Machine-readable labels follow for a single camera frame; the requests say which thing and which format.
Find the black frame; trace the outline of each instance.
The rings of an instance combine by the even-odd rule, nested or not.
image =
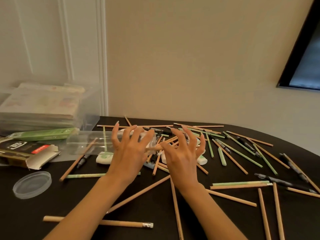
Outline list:
[[[277,87],[301,89],[301,90],[307,90],[307,91],[313,90],[313,91],[320,92],[320,89],[290,86],[290,81],[298,65],[300,64],[300,61],[304,55],[304,52],[306,51],[306,48],[310,43],[312,35],[319,21],[320,21],[320,0],[314,0],[310,8],[310,11],[308,13],[308,16],[302,26],[298,39],[294,44],[290,57],[287,61],[287,64],[282,72],[280,80],[278,81]]]

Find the table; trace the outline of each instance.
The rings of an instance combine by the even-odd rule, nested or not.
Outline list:
[[[124,118],[118,117],[101,117],[98,125],[114,125],[118,120],[120,121],[120,125],[127,125]],[[172,125],[173,122],[185,125],[204,125],[204,123],[183,121],[131,118],[129,118],[129,120],[133,125]],[[279,138],[243,127],[225,125],[223,128],[210,129],[219,132],[232,131],[274,144],[273,147],[263,144],[259,145],[276,157],[279,153],[286,153],[315,184],[320,186],[319,156]],[[94,130],[102,130],[102,128],[95,127]],[[251,157],[250,153],[246,152],[230,139],[223,141]],[[249,175],[245,175],[227,157],[227,166],[223,167],[218,155],[217,146],[214,143],[211,143],[211,145],[214,153],[214,159],[211,159],[207,145],[204,156],[208,159],[208,163],[203,166],[209,172],[209,175],[205,175],[201,170],[197,169],[198,181],[207,189],[212,183],[259,180],[254,176],[254,173],[262,173],[271,177],[274,176],[262,159],[255,157],[255,160],[263,165],[263,168],[259,168],[235,153],[233,153],[232,156],[244,169],[248,171]],[[286,169],[269,156],[266,156],[266,158],[279,173],[278,178],[292,183],[304,184],[293,170]],[[47,163],[43,166],[42,170],[48,171],[52,176],[51,186],[44,193],[25,200],[18,199],[14,196],[12,191],[13,185],[20,178],[35,171],[29,171],[19,167],[0,167],[0,204],[2,207],[0,210],[1,239],[40,240],[44,238],[57,224],[53,222],[42,222],[42,218],[45,215],[66,216],[68,212],[70,212],[77,203],[81,201],[81,199],[93,187],[97,178],[66,179],[64,182],[59,182],[59,178],[71,164],[72,161],[63,161]],[[86,164],[74,173],[105,173],[108,167],[108,165],[97,164],[95,162],[95,156],[90,156]],[[168,174],[166,172],[157,170],[157,174],[153,177],[152,171],[149,168],[143,167],[141,169],[141,176],[138,176],[134,182],[128,186],[115,203],[126,199],[167,175]],[[228,217],[230,217],[230,219],[249,240],[265,239],[257,188],[224,189],[217,191],[257,203],[258,207],[255,208],[238,202],[233,202],[228,199],[212,196],[222,210],[228,215]],[[176,192],[184,238],[186,240],[206,239],[205,233],[192,210],[179,194],[178,190],[176,190]],[[272,187],[262,187],[262,193],[265,201],[271,237],[273,240],[277,240],[279,239],[278,225]],[[278,186],[278,194],[286,239],[319,239],[320,199],[290,192],[281,186]],[[104,219],[153,222],[154,228],[142,229],[99,226],[92,239],[179,239],[169,180],[120,207],[114,212],[106,215]]]

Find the transparent cylindrical container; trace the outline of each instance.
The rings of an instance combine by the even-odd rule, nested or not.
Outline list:
[[[123,132],[118,132],[118,139],[121,141]],[[146,132],[140,134],[138,141],[140,141]],[[150,141],[147,147],[154,147],[156,145],[156,135]],[[72,155],[100,155],[113,154],[114,148],[111,141],[111,131],[74,131],[66,140],[65,150]]]

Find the white trim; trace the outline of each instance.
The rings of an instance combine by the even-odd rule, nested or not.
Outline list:
[[[68,17],[67,17],[65,0],[58,0],[58,7],[59,7],[62,40],[63,40],[63,46],[64,46],[64,54],[66,57],[66,70],[68,73],[68,80],[74,81],[75,77],[74,77],[74,71],[73,71],[73,65],[72,65],[71,45],[70,45],[69,28],[68,28]]]
[[[108,116],[107,38],[105,0],[96,0],[101,114]]]
[[[22,28],[21,16],[20,16],[20,12],[19,12],[18,2],[17,2],[17,0],[13,0],[13,1],[14,1],[14,5],[16,6],[17,13],[18,13],[19,25],[20,25],[20,28],[21,28],[21,33],[22,33],[24,46],[26,47],[26,56],[28,57],[28,63],[29,63],[29,66],[30,66],[30,71],[31,71],[31,74],[33,74],[33,67],[32,67],[32,62],[31,62],[30,51],[28,49],[26,35],[25,35],[25,33],[23,31],[23,28]]]

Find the person's right hand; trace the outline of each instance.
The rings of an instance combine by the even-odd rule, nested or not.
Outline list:
[[[168,170],[170,172],[173,184],[182,193],[190,188],[198,187],[197,178],[197,159],[205,151],[206,141],[203,134],[200,137],[200,146],[197,148],[197,138],[187,129],[182,127],[190,138],[187,144],[184,134],[172,128],[171,131],[178,137],[179,146],[177,149],[167,144],[165,141],[160,145],[164,149],[167,160]]]

